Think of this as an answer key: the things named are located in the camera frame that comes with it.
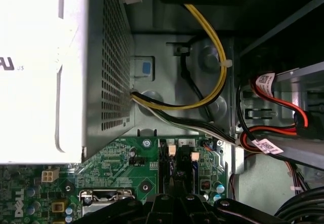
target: power supply unit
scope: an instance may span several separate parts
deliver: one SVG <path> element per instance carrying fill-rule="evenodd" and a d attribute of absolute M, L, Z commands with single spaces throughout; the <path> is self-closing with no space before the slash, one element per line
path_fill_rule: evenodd
<path fill-rule="evenodd" d="M 0 0 L 0 163 L 79 163 L 133 127 L 122 0 Z"/>

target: white wire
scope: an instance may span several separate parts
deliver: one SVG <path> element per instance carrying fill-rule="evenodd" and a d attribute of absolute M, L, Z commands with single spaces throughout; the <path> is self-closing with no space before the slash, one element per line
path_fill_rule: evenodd
<path fill-rule="evenodd" d="M 219 134 L 215 133 L 215 132 L 212 132 L 210 130 L 207 130 L 207 129 L 204 129 L 204 128 L 200 128 L 200 127 L 196 127 L 196 126 L 188 126 L 188 125 L 182 125 L 182 124 L 177 124 L 177 123 L 173 123 L 173 122 L 170 122 L 166 119 L 164 119 L 163 117 L 161 117 L 160 115 L 158 115 L 155 111 L 153 111 L 151 108 L 143 105 L 142 103 L 140 103 L 139 101 L 137 101 L 135 98 L 132 98 L 133 101 L 135 101 L 137 104 L 139 104 L 140 106 L 146 108 L 147 110 L 149 110 L 154 116 L 156 116 L 158 119 L 160 119 L 161 121 L 167 123 L 167 124 L 170 124 L 172 126 L 175 126 L 177 128 L 181 128 L 181 129 L 185 129 L 185 130 L 191 130 L 191 131 L 197 131 L 197 132 L 202 132 L 202 133 L 205 133 L 205 134 L 208 134 L 208 135 L 211 135 L 227 144 L 230 144 L 230 145 L 233 145 L 235 147 L 237 147 L 238 145 L 235 144 L 235 143 L 232 143 L 226 139 L 224 139 L 222 136 L 220 136 Z"/>

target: green circuit board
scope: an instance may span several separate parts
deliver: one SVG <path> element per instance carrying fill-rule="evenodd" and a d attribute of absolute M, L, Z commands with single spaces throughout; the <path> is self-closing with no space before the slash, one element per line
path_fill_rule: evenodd
<path fill-rule="evenodd" d="M 199 144 L 206 140 L 201 136 L 164 139 L 177 147 L 179 143 L 194 142 L 193 150 L 200 154 L 195 175 L 198 174 L 197 194 L 204 195 L 210 204 L 218 198 L 226 198 L 227 189 L 218 189 L 227 187 L 221 148 L 207 151 Z M 158 193 L 158 145 L 158 137 L 125 137 L 116 139 L 82 164 L 1 166 L 0 223 L 69 223 L 82 216 L 78 194 L 84 189 L 127 188 L 145 203 L 148 196 Z M 136 151 L 138 162 L 131 164 L 132 151 Z M 42 182 L 42 172 L 56 168 L 59 168 L 58 179 Z M 53 212 L 55 203 L 62 203 L 64 209 Z M 73 213 L 69 215 L 65 212 L 68 206 L 73 206 Z"/>

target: motherboard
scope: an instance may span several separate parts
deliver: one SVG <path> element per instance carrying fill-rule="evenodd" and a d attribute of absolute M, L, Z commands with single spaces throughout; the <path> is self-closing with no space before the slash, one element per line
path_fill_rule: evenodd
<path fill-rule="evenodd" d="M 65 224 L 123 198 L 161 193 L 160 144 L 198 153 L 192 193 L 226 198 L 222 144 L 202 136 L 118 138 L 82 164 L 0 167 L 1 224 Z"/>

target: capacitor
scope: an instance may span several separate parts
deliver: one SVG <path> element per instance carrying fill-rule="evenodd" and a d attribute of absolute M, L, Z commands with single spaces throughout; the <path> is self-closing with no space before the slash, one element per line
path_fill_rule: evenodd
<path fill-rule="evenodd" d="M 220 196 L 220 195 L 214 195 L 214 197 L 213 197 L 213 200 L 214 201 L 217 201 L 217 200 L 219 200 L 219 199 L 221 199 L 222 197 Z"/>
<path fill-rule="evenodd" d="M 136 156 L 136 148 L 135 147 L 130 148 L 130 151 L 128 152 L 128 155 L 130 157 L 135 157 Z"/>
<path fill-rule="evenodd" d="M 216 192 L 218 192 L 219 194 L 223 193 L 225 191 L 225 187 L 223 185 L 218 185 L 216 187 Z"/>
<path fill-rule="evenodd" d="M 208 194 L 207 194 L 207 193 L 204 193 L 204 198 L 206 199 L 206 201 L 208 201 L 208 199 L 209 199 L 209 196 L 208 196 Z"/>
<path fill-rule="evenodd" d="M 76 208 L 76 204 L 72 203 L 66 208 L 65 213 L 67 215 L 73 215 L 73 211 L 75 210 L 75 208 Z"/>
<path fill-rule="evenodd" d="M 65 217 L 65 222 L 66 223 L 71 223 L 72 221 L 73 221 L 72 216 L 68 215 L 68 216 Z"/>
<path fill-rule="evenodd" d="M 33 207 L 32 205 L 28 206 L 26 208 L 26 213 L 27 213 L 27 215 L 34 215 L 35 214 L 35 207 Z"/>
<path fill-rule="evenodd" d="M 37 201 L 34 201 L 30 206 L 26 208 L 26 212 L 28 215 L 34 215 L 34 213 L 38 211 L 40 207 L 41 204 Z"/>
<path fill-rule="evenodd" d="M 39 187 L 37 187 L 37 186 L 30 187 L 26 190 L 26 195 L 28 197 L 34 197 L 35 195 L 38 195 L 38 194 L 39 194 Z"/>
<path fill-rule="evenodd" d="M 40 186 L 40 185 L 42 185 L 42 178 L 41 178 L 41 177 L 36 177 L 36 178 L 34 178 L 34 185 L 35 185 L 35 186 Z"/>

